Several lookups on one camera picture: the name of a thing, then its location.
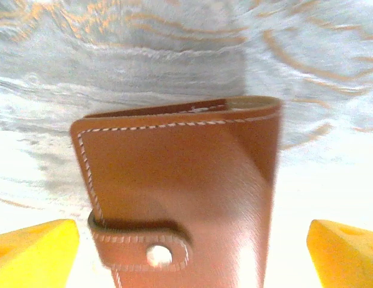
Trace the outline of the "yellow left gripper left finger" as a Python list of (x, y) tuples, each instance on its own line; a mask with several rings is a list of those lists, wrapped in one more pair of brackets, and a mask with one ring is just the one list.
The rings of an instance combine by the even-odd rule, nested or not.
[(0, 287), (65, 287), (78, 246), (71, 219), (0, 234)]

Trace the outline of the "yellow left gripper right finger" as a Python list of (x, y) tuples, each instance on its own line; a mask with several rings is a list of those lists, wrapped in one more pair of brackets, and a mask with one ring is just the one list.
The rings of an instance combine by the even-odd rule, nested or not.
[(373, 287), (373, 232), (313, 220), (306, 238), (323, 287)]

